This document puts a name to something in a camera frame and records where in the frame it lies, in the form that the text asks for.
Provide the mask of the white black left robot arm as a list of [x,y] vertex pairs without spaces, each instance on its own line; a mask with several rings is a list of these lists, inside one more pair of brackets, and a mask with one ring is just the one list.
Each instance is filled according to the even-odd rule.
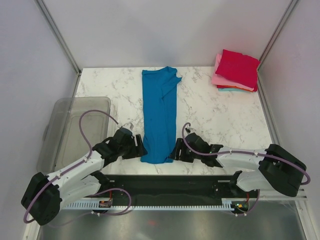
[[101,170],[118,158],[134,159],[147,153],[141,135],[121,127],[70,165],[49,174],[36,173],[21,200],[26,209],[24,222],[44,226],[73,202],[87,196],[106,196],[110,181]]

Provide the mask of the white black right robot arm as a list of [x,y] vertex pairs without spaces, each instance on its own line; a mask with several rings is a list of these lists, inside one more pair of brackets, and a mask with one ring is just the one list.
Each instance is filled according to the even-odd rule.
[[229,191],[235,197],[253,190],[275,190],[296,197],[307,170],[303,162],[277,144],[259,150],[232,149],[208,144],[194,132],[176,140],[169,158],[187,163],[197,159],[208,167],[238,168],[229,181]]

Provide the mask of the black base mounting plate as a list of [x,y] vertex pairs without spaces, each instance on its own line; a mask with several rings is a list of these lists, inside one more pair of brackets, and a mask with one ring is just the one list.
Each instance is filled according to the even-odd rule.
[[257,191],[246,193],[229,186],[230,175],[106,175],[98,190],[100,197],[111,197],[127,205],[134,200],[146,203],[215,203],[221,199],[256,198]]

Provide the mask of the clear plastic bin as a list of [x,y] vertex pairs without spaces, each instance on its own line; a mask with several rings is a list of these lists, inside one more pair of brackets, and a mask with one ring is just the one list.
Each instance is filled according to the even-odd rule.
[[36,167],[37,172],[48,174],[60,170],[89,152],[82,131],[93,146],[107,138],[111,100],[105,96],[69,97],[58,100],[53,108],[44,136]]

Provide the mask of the folded light blue t shirt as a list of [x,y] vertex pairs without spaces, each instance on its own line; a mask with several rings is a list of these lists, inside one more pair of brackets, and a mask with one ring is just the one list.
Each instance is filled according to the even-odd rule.
[[240,89],[240,88],[233,88],[233,87],[224,87],[218,88],[219,92],[244,92],[244,93],[252,93],[252,91]]

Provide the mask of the folded crimson t shirt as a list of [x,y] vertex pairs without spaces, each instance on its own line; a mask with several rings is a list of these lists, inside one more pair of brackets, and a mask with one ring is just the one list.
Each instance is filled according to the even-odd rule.
[[223,49],[219,67],[216,74],[235,83],[249,88],[257,86],[258,90],[258,66],[260,61],[249,55]]

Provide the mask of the aluminium left frame post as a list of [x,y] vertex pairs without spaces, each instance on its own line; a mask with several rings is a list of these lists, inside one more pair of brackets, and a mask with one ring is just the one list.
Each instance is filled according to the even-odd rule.
[[70,48],[68,47],[61,31],[59,30],[54,18],[52,17],[46,3],[44,0],[35,0],[36,5],[39,7],[39,10],[43,14],[49,28],[51,29],[54,37],[56,38],[58,44],[60,45],[62,51],[64,52],[65,56],[67,57],[69,63],[71,64],[72,68],[76,72],[78,76],[81,75],[82,70],[79,67],[78,63],[76,62],[73,54],[71,53]]

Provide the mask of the aluminium frame post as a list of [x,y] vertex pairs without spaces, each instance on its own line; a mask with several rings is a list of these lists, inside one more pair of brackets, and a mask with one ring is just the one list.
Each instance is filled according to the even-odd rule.
[[274,29],[269,41],[267,42],[267,45],[265,46],[265,48],[259,58],[260,64],[257,68],[258,71],[262,67],[263,63],[265,62],[266,58],[268,57],[268,55],[271,52],[273,46],[275,45],[277,39],[281,35],[282,31],[284,30],[285,26],[287,25],[288,21],[290,20],[292,14],[294,13],[294,11],[297,8],[299,3],[300,3],[300,0],[290,0],[289,1],[288,6],[286,7],[283,15],[281,16],[276,28]]
[[64,52],[65,56],[67,57],[69,63],[71,64],[72,68],[76,72],[78,76],[81,75],[82,70],[79,67],[78,63],[76,62],[73,54],[71,53],[70,48],[68,47],[61,31],[59,30],[54,18],[52,17],[46,3],[44,0],[35,0],[36,5],[39,7],[39,10],[43,14],[49,28],[51,29],[54,37],[56,38],[58,44],[60,45],[62,51]]

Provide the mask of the aluminium right frame post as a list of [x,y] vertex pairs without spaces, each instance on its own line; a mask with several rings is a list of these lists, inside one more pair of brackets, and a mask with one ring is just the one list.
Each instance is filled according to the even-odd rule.
[[268,57],[268,55],[271,52],[273,46],[275,45],[277,39],[281,35],[282,31],[284,30],[285,26],[287,25],[288,21],[290,20],[292,14],[294,13],[294,11],[297,8],[299,3],[300,3],[300,0],[290,0],[289,1],[288,6],[286,7],[283,15],[281,16],[276,28],[274,29],[269,41],[267,42],[267,45],[265,46],[265,48],[259,58],[260,64],[257,68],[258,71],[262,67],[263,63],[265,62],[266,58]]

